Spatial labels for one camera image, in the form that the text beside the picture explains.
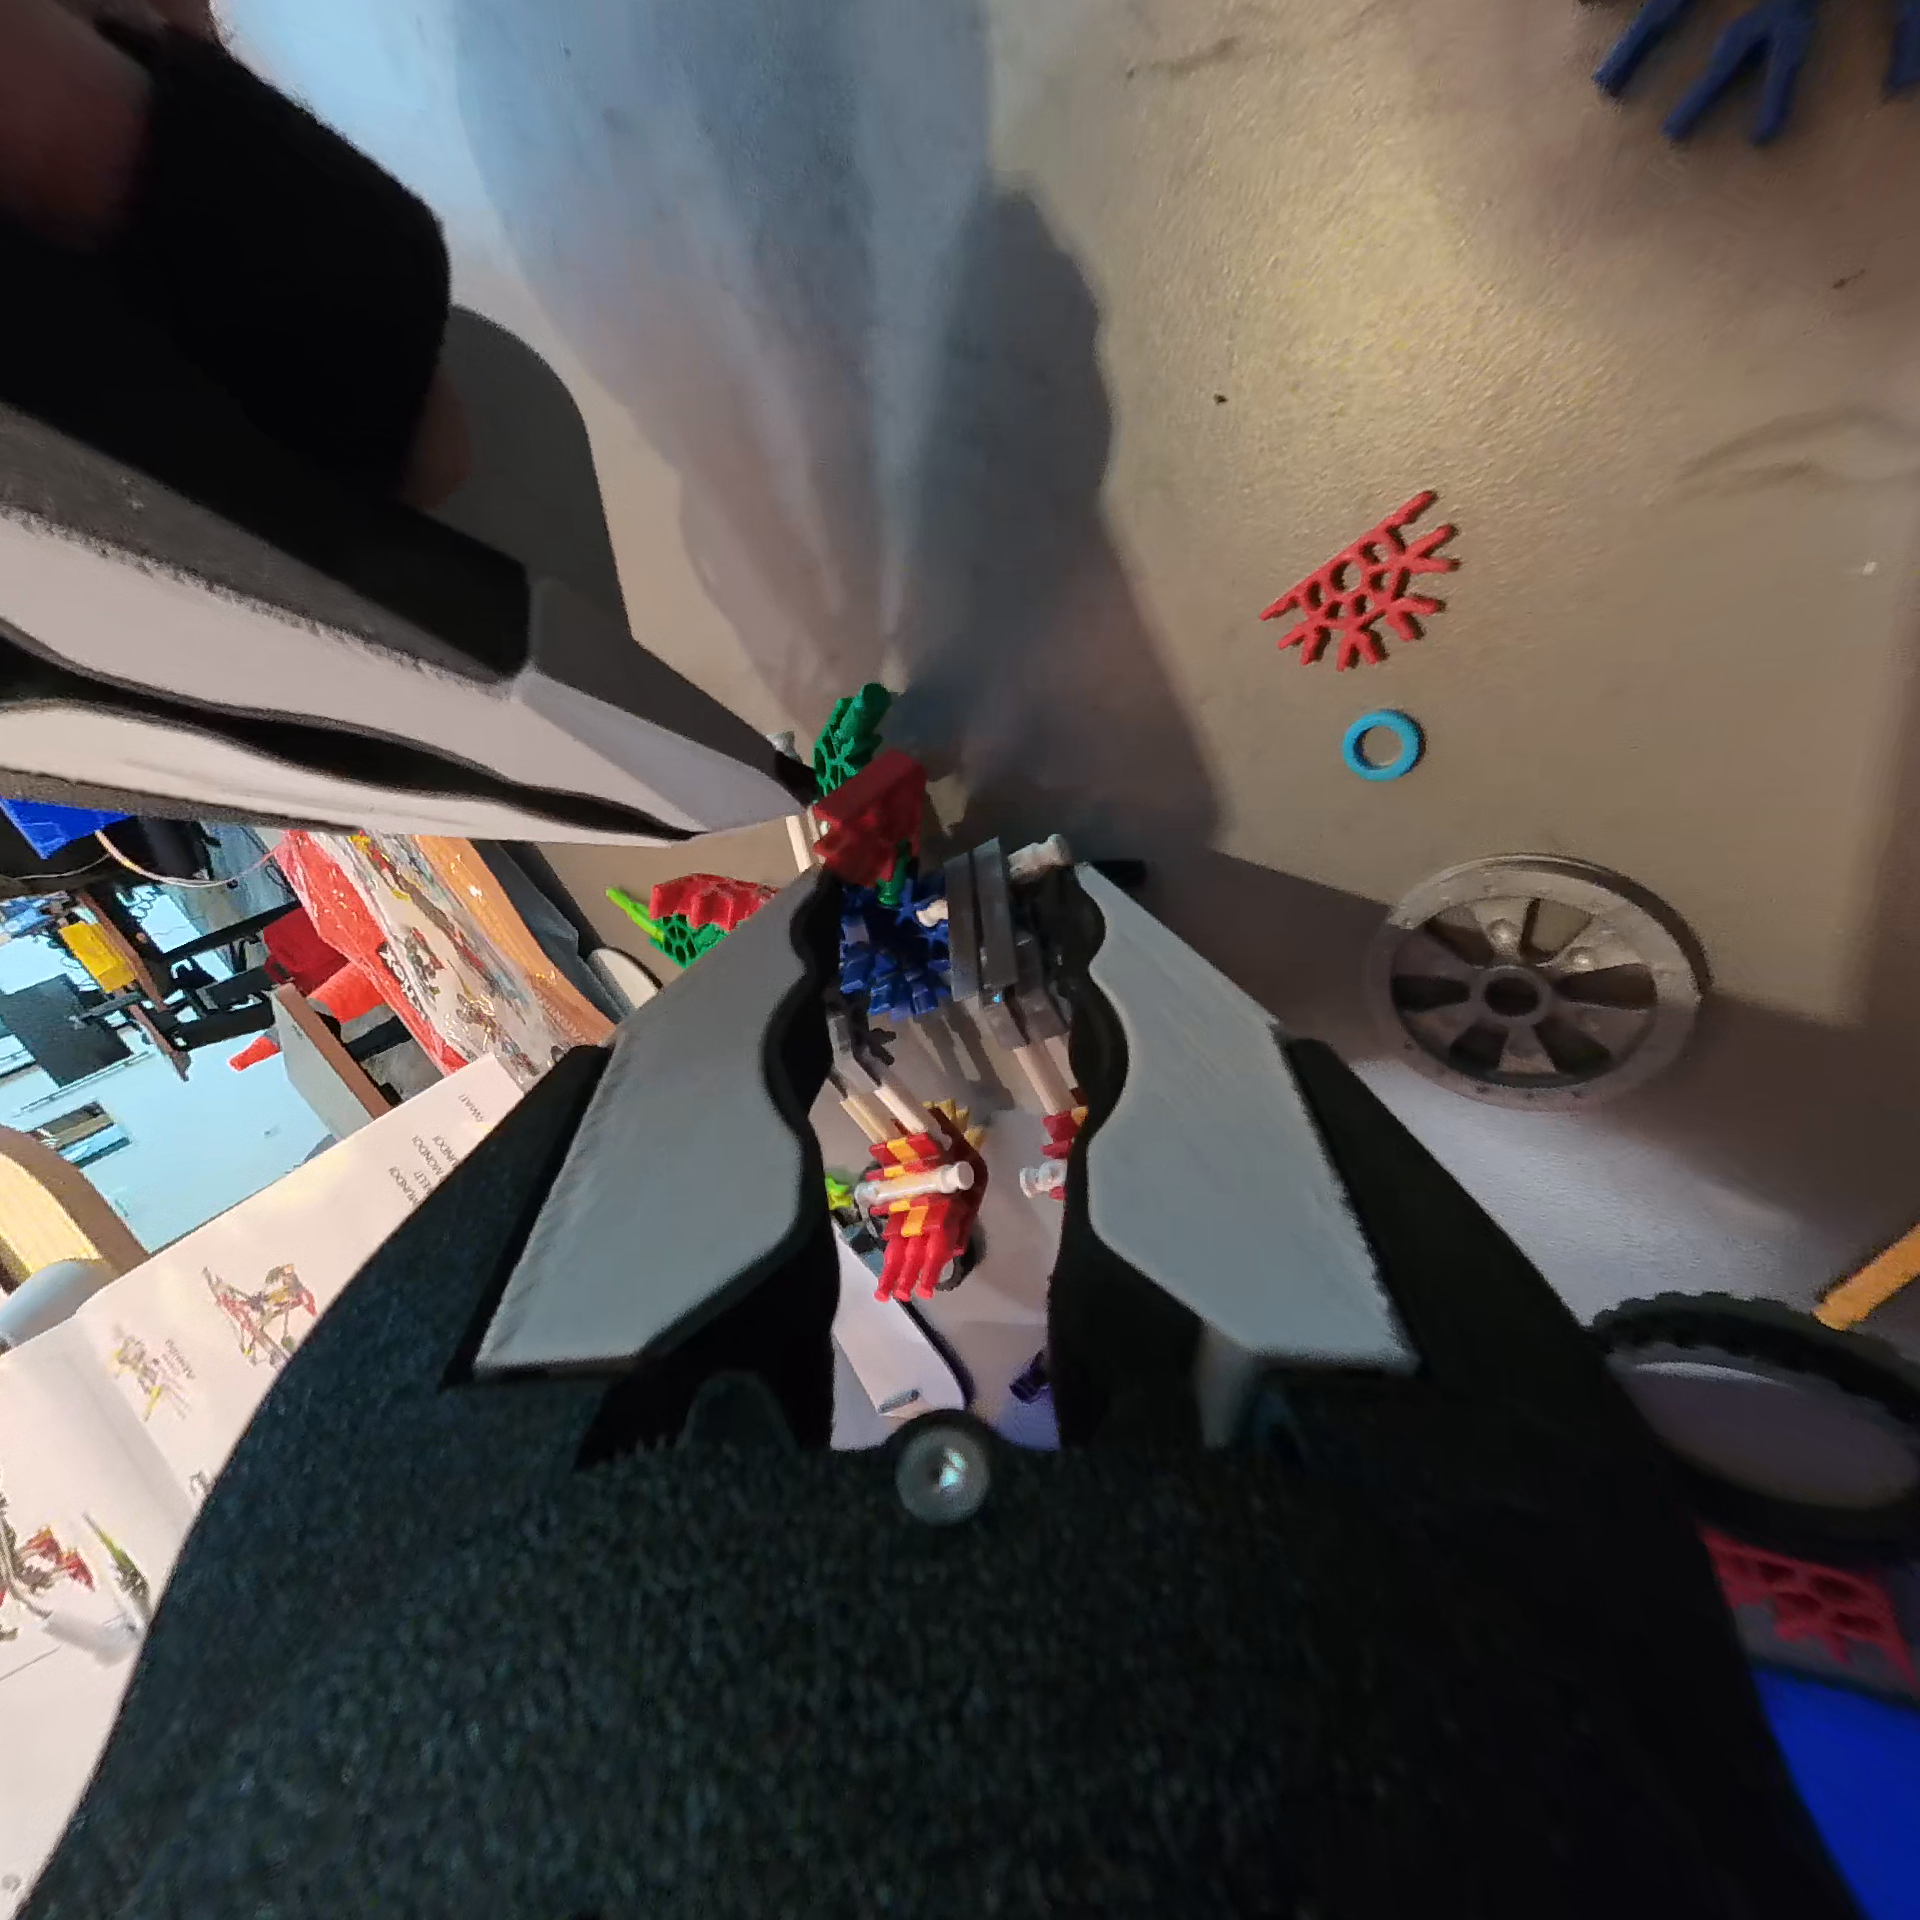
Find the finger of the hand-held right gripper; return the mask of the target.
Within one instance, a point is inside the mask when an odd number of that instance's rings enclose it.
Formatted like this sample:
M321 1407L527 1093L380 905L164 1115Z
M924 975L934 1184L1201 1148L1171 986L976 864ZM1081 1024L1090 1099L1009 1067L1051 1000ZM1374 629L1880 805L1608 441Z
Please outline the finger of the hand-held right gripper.
M376 785L311 770L203 729L80 705L3 708L3 789L10 801L238 825L569 845L683 845L692 839L690 831L650 824L599 801Z
M503 679L86 539L6 519L6 621L100 681L222 716L383 737L524 793L614 805L650 833L732 833L801 815L769 737L648 656L576 591L535 580L532 656Z

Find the short yellow rod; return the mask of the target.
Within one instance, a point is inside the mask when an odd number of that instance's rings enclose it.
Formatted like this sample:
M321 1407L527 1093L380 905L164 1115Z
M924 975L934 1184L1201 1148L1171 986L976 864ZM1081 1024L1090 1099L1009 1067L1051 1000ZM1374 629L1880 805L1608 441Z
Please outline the short yellow rod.
M1824 1328L1858 1328L1871 1314L1892 1304L1919 1282L1919 1223L1873 1255L1852 1279L1834 1282L1818 1298L1814 1314Z

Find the red plastic object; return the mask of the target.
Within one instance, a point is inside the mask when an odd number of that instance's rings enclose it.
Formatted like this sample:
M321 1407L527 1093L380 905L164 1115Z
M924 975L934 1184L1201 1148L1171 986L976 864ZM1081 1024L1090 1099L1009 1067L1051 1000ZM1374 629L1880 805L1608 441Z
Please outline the red plastic object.
M299 905L266 927L260 938L271 983L297 991L356 1064L411 1037L372 976L332 948Z

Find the toy instruction booklet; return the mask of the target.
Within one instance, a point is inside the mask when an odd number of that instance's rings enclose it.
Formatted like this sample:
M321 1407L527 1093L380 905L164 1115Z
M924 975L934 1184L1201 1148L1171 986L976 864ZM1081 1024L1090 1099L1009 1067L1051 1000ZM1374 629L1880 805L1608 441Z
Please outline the toy instruction booklet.
M377 1245L521 1099L440 1080L3 1360L3 1914L78 1811L214 1481Z

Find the white instruction poster board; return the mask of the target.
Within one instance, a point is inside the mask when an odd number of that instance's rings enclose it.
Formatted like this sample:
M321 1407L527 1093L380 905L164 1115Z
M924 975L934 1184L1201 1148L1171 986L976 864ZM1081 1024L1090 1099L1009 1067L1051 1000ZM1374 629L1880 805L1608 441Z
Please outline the white instruction poster board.
M275 987L272 1010L287 1080L327 1137L345 1140L393 1111L383 1087L299 991Z

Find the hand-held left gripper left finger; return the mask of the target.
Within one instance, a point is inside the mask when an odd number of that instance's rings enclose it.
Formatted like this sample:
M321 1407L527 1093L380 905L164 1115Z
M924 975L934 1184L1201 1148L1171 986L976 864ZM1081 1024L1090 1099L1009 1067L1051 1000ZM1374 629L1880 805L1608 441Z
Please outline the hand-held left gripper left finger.
M615 1033L471 1362L606 1385L587 1453L676 1440L703 1403L831 1448L836 1236L809 1111L839 911L825 871L791 880Z

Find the red fan connector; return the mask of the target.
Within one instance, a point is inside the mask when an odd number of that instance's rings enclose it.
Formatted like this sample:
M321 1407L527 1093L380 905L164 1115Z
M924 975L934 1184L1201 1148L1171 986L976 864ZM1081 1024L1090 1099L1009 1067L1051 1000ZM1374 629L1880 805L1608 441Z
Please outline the red fan connector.
M1433 490L1408 497L1276 596L1259 619L1280 627L1279 649L1352 672L1385 664L1391 643L1423 640L1448 609L1423 580L1459 571L1456 529L1426 524L1433 507Z
M689 874L655 884L648 912L658 927L670 921L683 927L690 938L704 935L710 928L727 935L776 898L777 890L760 880Z

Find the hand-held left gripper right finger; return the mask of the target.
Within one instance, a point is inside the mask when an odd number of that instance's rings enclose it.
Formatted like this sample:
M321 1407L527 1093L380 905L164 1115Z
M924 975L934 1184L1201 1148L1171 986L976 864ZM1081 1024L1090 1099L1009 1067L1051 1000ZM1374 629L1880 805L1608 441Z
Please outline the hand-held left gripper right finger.
M1107 1018L1119 1043L1113 1093L1079 1069L1090 1252L1191 1320L1176 1377L1202 1442L1227 1448L1279 1369L1417 1377L1280 1023L1095 866L1060 882L1090 927L1060 962L1072 1035Z

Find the silver wheel hub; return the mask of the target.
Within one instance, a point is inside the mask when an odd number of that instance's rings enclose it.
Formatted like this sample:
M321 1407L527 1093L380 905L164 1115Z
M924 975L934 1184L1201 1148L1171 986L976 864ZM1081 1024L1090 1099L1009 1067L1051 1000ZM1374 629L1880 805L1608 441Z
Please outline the silver wheel hub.
M1384 1043L1483 1105L1574 1113L1663 1076L1713 971L1640 882L1568 855L1489 855L1423 880L1377 927L1363 991Z

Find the blue snowflake connector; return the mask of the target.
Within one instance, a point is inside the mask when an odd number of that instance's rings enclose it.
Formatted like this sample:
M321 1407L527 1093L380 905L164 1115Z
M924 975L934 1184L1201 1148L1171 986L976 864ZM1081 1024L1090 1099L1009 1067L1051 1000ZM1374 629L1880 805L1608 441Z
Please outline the blue snowflake connector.
M1641 88L1646 74L1694 29L1703 5L1646 2L1635 5L1618 32L1608 41L1591 71L1599 97L1623 106ZM1734 5L1688 82L1676 91L1659 123L1663 139L1689 145L1734 100L1747 100L1744 138L1762 152L1776 146L1792 129L1802 106L1803 82L1819 58L1830 16L1846 5L1823 2L1751 2ZM1919 91L1919 5L1854 5L1864 9L1867 32L1880 36L1880 74L1873 109L1910 107Z

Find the person's right hand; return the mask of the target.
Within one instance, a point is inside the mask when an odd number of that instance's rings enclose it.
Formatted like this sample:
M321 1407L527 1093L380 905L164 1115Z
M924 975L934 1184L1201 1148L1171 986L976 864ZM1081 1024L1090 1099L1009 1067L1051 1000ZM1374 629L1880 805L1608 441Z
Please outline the person's right hand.
M154 82L120 35L220 36L206 2L3 5L6 217L74 249L120 225L148 146Z

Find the large blue plastic bin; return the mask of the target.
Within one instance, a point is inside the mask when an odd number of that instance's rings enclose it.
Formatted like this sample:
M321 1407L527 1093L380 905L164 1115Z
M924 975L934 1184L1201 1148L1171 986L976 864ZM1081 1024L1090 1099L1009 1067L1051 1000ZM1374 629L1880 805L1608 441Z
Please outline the large blue plastic bin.
M1755 1685L1802 1793L1858 1906L1919 1916L1919 1711L1755 1669Z

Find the large black tyre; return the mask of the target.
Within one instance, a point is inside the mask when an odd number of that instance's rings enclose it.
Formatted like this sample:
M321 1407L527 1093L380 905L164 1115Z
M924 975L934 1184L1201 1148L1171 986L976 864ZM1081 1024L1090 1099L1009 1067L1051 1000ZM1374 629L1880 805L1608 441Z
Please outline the large black tyre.
M1919 1552L1915 1360L1783 1304L1663 1293L1591 1321L1706 1528L1826 1564Z

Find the large red connector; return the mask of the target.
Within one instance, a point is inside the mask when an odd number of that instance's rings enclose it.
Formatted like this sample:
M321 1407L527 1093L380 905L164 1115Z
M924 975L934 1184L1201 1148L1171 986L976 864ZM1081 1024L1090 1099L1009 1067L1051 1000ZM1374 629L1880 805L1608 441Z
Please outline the large red connector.
M1735 1621L1762 1648L1814 1648L1838 1669L1915 1695L1915 1655L1880 1576L1834 1568L1703 1529Z

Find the light wooden desk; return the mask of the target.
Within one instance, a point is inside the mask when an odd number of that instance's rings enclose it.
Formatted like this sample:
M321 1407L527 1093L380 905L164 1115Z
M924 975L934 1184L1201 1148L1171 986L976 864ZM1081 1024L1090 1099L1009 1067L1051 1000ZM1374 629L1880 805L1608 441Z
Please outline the light wooden desk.
M114 1279L151 1258L94 1181L43 1140L3 1127L3 1292L82 1259Z

